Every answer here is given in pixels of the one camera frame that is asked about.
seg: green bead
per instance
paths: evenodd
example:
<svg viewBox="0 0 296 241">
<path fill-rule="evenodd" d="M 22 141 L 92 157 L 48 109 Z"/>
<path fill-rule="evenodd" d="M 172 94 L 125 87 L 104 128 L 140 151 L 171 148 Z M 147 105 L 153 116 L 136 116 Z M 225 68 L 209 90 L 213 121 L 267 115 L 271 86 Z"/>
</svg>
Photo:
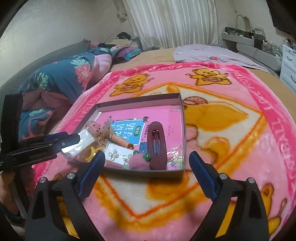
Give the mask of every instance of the green bead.
<svg viewBox="0 0 296 241">
<path fill-rule="evenodd" d="M 145 159 L 145 161 L 151 161 L 151 156 L 150 156 L 150 154 L 146 154 L 146 155 L 144 155 L 143 158 Z"/>
</svg>

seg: pink flower print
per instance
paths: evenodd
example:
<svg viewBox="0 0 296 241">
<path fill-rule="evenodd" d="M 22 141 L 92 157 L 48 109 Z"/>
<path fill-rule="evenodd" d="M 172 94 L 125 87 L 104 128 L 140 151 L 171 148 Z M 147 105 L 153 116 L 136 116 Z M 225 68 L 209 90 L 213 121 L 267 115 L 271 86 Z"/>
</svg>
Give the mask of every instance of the pink flower print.
<svg viewBox="0 0 296 241">
<path fill-rule="evenodd" d="M 90 66 L 88 64 L 83 64 L 75 68 L 75 73 L 78 78 L 77 81 L 82 84 L 83 87 L 86 87 L 88 79 L 90 77 Z"/>
</svg>

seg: maroon hair clip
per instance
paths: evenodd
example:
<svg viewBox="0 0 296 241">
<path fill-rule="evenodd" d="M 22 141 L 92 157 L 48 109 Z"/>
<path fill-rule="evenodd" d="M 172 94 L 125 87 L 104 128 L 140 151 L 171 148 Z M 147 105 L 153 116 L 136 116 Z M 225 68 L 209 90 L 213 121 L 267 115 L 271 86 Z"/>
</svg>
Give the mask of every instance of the maroon hair clip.
<svg viewBox="0 0 296 241">
<path fill-rule="evenodd" d="M 163 126 L 158 121 L 149 125 L 147 133 L 147 150 L 151 156 L 150 167 L 153 170 L 166 170 L 168 162 Z"/>
</svg>

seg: white drawer cabinet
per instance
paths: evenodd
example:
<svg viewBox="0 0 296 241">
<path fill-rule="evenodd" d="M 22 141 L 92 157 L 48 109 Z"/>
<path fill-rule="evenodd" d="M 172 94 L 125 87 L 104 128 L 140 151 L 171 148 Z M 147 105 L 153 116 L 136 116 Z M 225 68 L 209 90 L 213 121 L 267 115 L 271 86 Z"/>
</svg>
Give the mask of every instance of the white drawer cabinet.
<svg viewBox="0 0 296 241">
<path fill-rule="evenodd" d="M 296 51 L 283 45 L 280 80 L 296 93 Z"/>
</svg>

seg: screw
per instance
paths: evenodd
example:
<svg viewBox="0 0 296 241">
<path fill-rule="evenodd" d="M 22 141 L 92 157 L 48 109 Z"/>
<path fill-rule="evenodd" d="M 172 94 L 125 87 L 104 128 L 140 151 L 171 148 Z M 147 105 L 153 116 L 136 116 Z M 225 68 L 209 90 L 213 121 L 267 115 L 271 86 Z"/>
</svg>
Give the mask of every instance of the screw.
<svg viewBox="0 0 296 241">
<path fill-rule="evenodd" d="M 39 179 L 40 183 L 44 183 L 45 181 L 46 181 L 46 177 L 42 177 L 42 178 Z"/>
<path fill-rule="evenodd" d="M 248 178 L 248 182 L 249 182 L 249 183 L 255 183 L 255 179 L 252 178 L 252 177 L 249 177 L 249 178 Z"/>
<path fill-rule="evenodd" d="M 220 173 L 219 177 L 223 180 L 227 179 L 227 175 L 225 173 Z"/>
<path fill-rule="evenodd" d="M 68 179 L 73 179 L 75 177 L 75 173 L 73 172 L 70 172 L 68 175 L 67 175 L 67 178 Z"/>
</svg>

